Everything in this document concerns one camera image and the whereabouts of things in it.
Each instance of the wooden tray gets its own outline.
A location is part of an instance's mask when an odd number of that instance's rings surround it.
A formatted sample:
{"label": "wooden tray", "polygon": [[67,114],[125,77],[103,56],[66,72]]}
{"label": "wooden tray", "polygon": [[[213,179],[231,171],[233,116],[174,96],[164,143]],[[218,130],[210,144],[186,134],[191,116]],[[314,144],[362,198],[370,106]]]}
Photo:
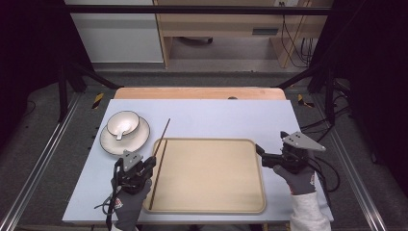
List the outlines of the wooden tray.
{"label": "wooden tray", "polygon": [[253,141],[164,139],[156,157],[152,189],[143,203],[149,212],[260,213],[265,209]]}

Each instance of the saucer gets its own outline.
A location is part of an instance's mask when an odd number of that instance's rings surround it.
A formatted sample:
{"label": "saucer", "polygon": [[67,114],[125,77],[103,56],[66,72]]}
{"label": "saucer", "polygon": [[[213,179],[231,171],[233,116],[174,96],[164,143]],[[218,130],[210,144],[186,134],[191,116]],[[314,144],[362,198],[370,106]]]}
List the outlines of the saucer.
{"label": "saucer", "polygon": [[150,135],[150,127],[147,121],[140,117],[139,126],[133,133],[123,136],[122,140],[117,141],[116,136],[112,135],[107,126],[101,132],[100,143],[102,148],[114,155],[123,155],[124,150],[134,152],[141,148]]}

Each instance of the cable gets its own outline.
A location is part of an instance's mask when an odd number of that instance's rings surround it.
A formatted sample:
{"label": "cable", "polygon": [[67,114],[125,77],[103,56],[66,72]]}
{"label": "cable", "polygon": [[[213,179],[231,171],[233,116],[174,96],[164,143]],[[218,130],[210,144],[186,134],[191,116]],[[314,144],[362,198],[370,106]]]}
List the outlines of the cable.
{"label": "cable", "polygon": [[334,103],[334,102],[336,102],[336,100],[338,100],[338,99],[340,99],[340,98],[344,98],[344,99],[346,99],[346,100],[347,100],[347,96],[346,96],[346,95],[341,94],[341,95],[336,96],[336,98],[334,98],[334,99],[333,99],[333,103]]}
{"label": "cable", "polygon": [[321,165],[320,165],[316,160],[310,158],[309,161],[312,161],[313,163],[315,163],[316,165],[318,165],[319,171],[322,172],[322,170],[321,170]]}
{"label": "cable", "polygon": [[312,131],[312,132],[304,132],[303,134],[314,134],[314,133],[321,133],[325,132],[328,128],[317,130],[317,131]]}
{"label": "cable", "polygon": [[327,190],[326,177],[324,177],[323,173],[320,170],[318,170],[316,167],[311,165],[309,162],[307,162],[307,165],[311,169],[313,169],[316,172],[316,174],[318,175],[318,178],[319,178],[319,180],[320,180],[320,182],[322,184],[321,188],[323,189],[323,193],[324,193],[324,195],[326,196],[326,199],[327,199],[327,205],[329,207],[331,207],[331,200],[330,200],[330,196],[329,196],[329,193],[328,193],[328,190]]}
{"label": "cable", "polygon": [[327,166],[329,166],[333,170],[333,172],[336,174],[336,178],[337,178],[336,186],[332,190],[327,190],[329,193],[332,193],[332,192],[336,191],[340,187],[340,184],[341,184],[341,178],[340,178],[339,172],[332,165],[330,165],[328,162],[324,161],[322,158],[320,158],[320,157],[315,157],[315,158],[316,158],[316,160],[319,160],[319,161],[325,163]]}
{"label": "cable", "polygon": [[301,59],[305,60],[306,65],[310,66],[310,61],[312,59],[313,39],[309,38],[309,47],[308,47],[308,50],[307,50],[307,54],[303,53],[303,47],[305,45],[305,40],[306,40],[306,38],[303,38],[302,43],[300,45],[300,55],[301,55]]}
{"label": "cable", "polygon": [[112,229],[112,214],[114,213],[114,208],[115,208],[115,201],[117,198],[117,193],[118,193],[118,179],[117,179],[117,169],[119,167],[123,167],[123,159],[119,158],[119,160],[116,161],[115,167],[114,167],[114,178],[113,178],[113,183],[112,183],[112,197],[110,199],[109,203],[109,208],[108,208],[108,213],[106,215],[106,224],[108,226],[108,229]]}
{"label": "cable", "polygon": [[324,132],[324,134],[316,141],[316,142],[320,142],[326,135],[327,133],[330,132],[330,130],[334,127],[334,125],[330,125],[330,127]]}
{"label": "cable", "polygon": [[[285,3],[279,3],[279,6],[280,6],[280,7],[285,7]],[[300,29],[300,25],[301,25],[301,22],[303,21],[303,18],[304,18],[304,15],[302,15],[301,18],[300,18],[300,22],[299,22],[299,24],[297,25],[296,33],[297,33],[297,32],[299,31],[299,29]],[[282,14],[282,19],[283,19],[283,20],[282,20],[282,30],[281,30],[281,42],[282,42],[283,48],[285,49],[286,53],[288,54],[289,59],[291,60],[291,63],[292,63],[294,66],[296,66],[296,67],[309,67],[308,64],[307,64],[307,62],[305,62],[305,60],[303,59],[303,57],[300,56],[299,52],[298,52],[297,49],[296,49],[296,45],[294,44],[294,40],[292,39],[291,33],[289,33],[288,27],[286,26],[286,19],[285,19],[285,15],[284,15],[284,14]],[[296,52],[296,54],[297,54],[297,56],[299,57],[299,59],[300,59],[304,64],[306,64],[306,66],[299,66],[299,65],[294,64],[294,62],[293,62],[293,60],[292,60],[292,57],[291,57],[289,51],[286,49],[286,46],[285,46],[285,44],[284,44],[284,42],[283,42],[283,31],[284,31],[284,29],[286,30],[286,33],[288,34],[289,39],[291,40],[291,43],[292,43],[292,46],[293,46],[294,51]]]}
{"label": "cable", "polygon": [[36,108],[36,106],[37,106],[36,103],[35,103],[34,101],[31,101],[31,100],[27,101],[27,103],[32,103],[32,104],[33,104],[33,108],[31,109],[30,112],[24,114],[23,117],[24,117],[24,116],[28,116],[29,114],[31,114],[31,113],[34,111],[34,109]]}
{"label": "cable", "polygon": [[99,207],[102,207],[102,213],[103,213],[104,215],[112,215],[113,213],[108,213],[108,212],[106,212],[106,210],[105,210],[105,206],[109,206],[109,203],[108,203],[108,202],[109,202],[111,199],[112,199],[112,195],[108,196],[108,198],[106,198],[102,204],[93,207],[93,209],[97,209],[97,208],[99,208]]}
{"label": "cable", "polygon": [[[337,112],[335,112],[336,118],[338,118],[339,116],[343,115],[344,112],[346,112],[347,109],[349,109],[349,106],[345,106],[344,108],[342,108],[342,109],[338,110]],[[317,121],[317,122],[311,123],[311,124],[309,124],[309,125],[302,126],[302,127],[300,127],[300,130],[301,130],[302,132],[303,132],[303,131],[306,131],[306,130],[308,130],[308,129],[310,129],[310,128],[313,128],[313,127],[316,127],[316,126],[322,124],[323,122],[325,122],[325,121],[327,121],[327,120],[328,120],[328,118],[324,118],[324,119],[322,119],[322,120],[319,120],[319,121]]]}
{"label": "cable", "polygon": [[285,43],[283,42],[283,31],[284,31],[283,29],[286,28],[286,22],[285,22],[285,16],[282,15],[282,17],[283,17],[282,30],[281,30],[281,42],[282,42],[282,46],[283,46],[283,48],[285,49],[286,53],[288,54],[289,60],[291,61],[292,65],[294,65],[295,67],[307,67],[307,66],[302,66],[302,65],[296,65],[296,64],[293,62],[293,60],[292,60],[291,54],[290,54],[289,51],[286,49]]}

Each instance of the chopstick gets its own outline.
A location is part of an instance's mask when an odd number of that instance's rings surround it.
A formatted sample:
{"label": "chopstick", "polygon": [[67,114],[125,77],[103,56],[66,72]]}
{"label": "chopstick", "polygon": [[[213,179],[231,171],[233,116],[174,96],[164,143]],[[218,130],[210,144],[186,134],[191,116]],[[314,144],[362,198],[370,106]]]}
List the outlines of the chopstick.
{"label": "chopstick", "polygon": [[160,160],[159,169],[157,170],[156,182],[154,183],[153,192],[152,192],[152,198],[151,198],[151,200],[150,200],[149,210],[152,210],[152,207],[153,207],[154,196],[155,196],[155,194],[156,194],[156,188],[157,188],[157,184],[158,184],[158,182],[159,182],[160,170],[162,169],[163,159],[165,158],[167,142],[168,142],[168,140],[166,140],[166,142],[165,142],[165,147],[164,147],[164,149],[163,149],[162,159]]}
{"label": "chopstick", "polygon": [[165,136],[165,132],[167,130],[167,126],[168,126],[169,123],[170,123],[170,118],[168,119],[165,130],[163,131],[162,136],[160,137],[159,145],[157,145],[156,150],[154,151],[154,154],[153,154],[154,157],[156,156],[157,151],[159,151],[160,144],[162,143],[162,139]]}

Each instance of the gray glove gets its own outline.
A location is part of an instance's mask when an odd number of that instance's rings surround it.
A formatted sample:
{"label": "gray glove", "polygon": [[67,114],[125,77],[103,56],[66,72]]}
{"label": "gray glove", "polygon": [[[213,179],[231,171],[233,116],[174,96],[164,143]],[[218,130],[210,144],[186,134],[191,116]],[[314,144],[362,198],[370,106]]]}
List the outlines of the gray glove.
{"label": "gray glove", "polygon": [[120,191],[115,202],[117,222],[115,227],[122,231],[134,231],[138,222],[141,205],[150,192],[152,181],[146,180],[144,188],[137,194]]}
{"label": "gray glove", "polygon": [[[308,151],[308,155],[309,159],[315,159],[313,151]],[[279,165],[274,166],[273,171],[286,180],[293,195],[314,193],[316,191],[315,171],[311,167],[305,167],[298,174],[292,174]]]}

